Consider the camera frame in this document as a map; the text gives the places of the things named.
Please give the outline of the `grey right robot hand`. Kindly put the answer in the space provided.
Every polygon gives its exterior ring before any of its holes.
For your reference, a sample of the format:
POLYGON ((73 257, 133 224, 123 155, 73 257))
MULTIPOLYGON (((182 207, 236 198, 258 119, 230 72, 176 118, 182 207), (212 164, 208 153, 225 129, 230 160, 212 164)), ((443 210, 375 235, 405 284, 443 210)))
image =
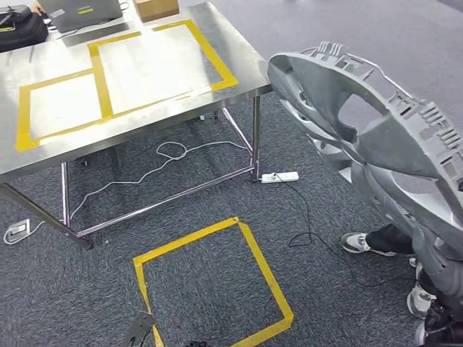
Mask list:
POLYGON ((425 273, 437 287, 445 268, 445 262, 435 247, 433 233, 424 226, 412 229, 412 247, 425 273))

